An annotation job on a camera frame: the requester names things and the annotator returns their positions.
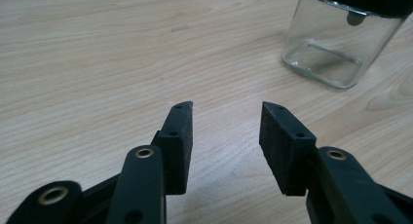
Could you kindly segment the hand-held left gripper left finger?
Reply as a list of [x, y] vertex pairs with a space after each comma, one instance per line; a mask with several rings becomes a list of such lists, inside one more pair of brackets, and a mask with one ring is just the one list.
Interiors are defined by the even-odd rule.
[[185, 194], [193, 148], [192, 101], [173, 105], [151, 144], [163, 154], [166, 194]]

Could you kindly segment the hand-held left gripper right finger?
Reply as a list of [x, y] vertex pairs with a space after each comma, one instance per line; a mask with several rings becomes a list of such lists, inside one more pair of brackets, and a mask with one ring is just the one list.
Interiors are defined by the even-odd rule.
[[306, 161], [316, 149], [316, 141], [286, 107], [262, 103], [259, 145], [284, 195], [306, 194]]

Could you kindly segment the clear glass jar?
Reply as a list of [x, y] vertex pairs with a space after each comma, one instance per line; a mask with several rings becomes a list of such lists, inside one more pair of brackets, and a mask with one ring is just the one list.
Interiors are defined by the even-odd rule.
[[413, 0], [299, 0], [282, 50], [294, 71], [349, 89], [413, 14]]

